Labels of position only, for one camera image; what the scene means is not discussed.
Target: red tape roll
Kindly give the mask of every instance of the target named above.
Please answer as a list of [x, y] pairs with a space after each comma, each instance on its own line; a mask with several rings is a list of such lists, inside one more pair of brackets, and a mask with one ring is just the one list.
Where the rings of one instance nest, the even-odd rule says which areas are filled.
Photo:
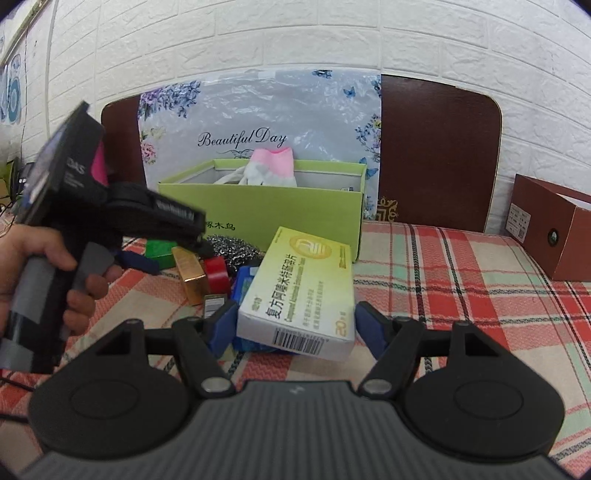
[[203, 268], [207, 275], [209, 291], [216, 293], [230, 293], [230, 277], [226, 270], [226, 262], [223, 257], [213, 257], [203, 260]]

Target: table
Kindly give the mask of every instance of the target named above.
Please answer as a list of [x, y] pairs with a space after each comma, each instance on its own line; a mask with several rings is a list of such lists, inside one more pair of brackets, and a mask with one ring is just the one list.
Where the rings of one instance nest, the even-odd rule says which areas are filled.
[[[141, 252], [143, 241], [127, 248]], [[591, 283], [549, 280], [514, 240], [401, 223], [364, 222], [361, 253], [354, 265], [356, 300], [367, 300], [387, 316], [410, 316], [432, 328], [469, 319], [522, 359], [560, 393], [566, 408], [551, 456], [573, 475], [591, 466]], [[169, 326], [196, 313], [175, 269], [158, 277], [127, 271], [98, 302], [91, 328], [69, 341], [70, 361], [119, 322], [140, 318], [146, 328]], [[424, 360], [419, 374], [445, 366]], [[152, 358], [158, 368], [168, 357]], [[301, 355], [238, 353], [223, 363], [241, 388], [246, 380], [346, 379], [354, 385], [374, 359], [357, 341], [349, 359], [337, 363]], [[14, 373], [29, 385], [45, 377]], [[0, 387], [0, 411], [26, 414], [29, 394]], [[28, 427], [0, 425], [0, 459], [19, 470], [40, 449]]]

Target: green block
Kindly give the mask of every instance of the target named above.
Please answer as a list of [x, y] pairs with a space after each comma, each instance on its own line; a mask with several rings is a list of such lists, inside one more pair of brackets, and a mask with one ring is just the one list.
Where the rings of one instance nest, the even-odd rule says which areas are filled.
[[165, 240], [148, 240], [146, 242], [145, 256], [156, 260], [160, 270], [166, 270], [167, 268], [173, 268], [176, 266], [174, 263], [173, 253], [171, 252], [172, 247], [176, 247], [176, 242], [168, 242]]

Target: green cardboard box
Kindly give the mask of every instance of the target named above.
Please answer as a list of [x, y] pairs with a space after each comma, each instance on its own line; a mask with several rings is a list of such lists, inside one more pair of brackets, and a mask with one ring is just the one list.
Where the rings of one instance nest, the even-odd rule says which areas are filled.
[[235, 236], [266, 251], [284, 226], [348, 244], [357, 259], [366, 165], [295, 160], [297, 187], [213, 184], [247, 162], [211, 160], [161, 181], [158, 190], [204, 210], [207, 235]]

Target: metal screw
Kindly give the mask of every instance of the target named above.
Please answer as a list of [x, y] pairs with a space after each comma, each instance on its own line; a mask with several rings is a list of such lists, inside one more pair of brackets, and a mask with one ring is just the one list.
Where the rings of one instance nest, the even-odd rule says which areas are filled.
[[223, 377], [209, 377], [201, 382], [201, 387], [207, 393], [222, 393], [229, 390], [231, 386], [232, 382]]
[[382, 378], [372, 378], [363, 384], [363, 389], [370, 395], [385, 395], [392, 390], [392, 384]]

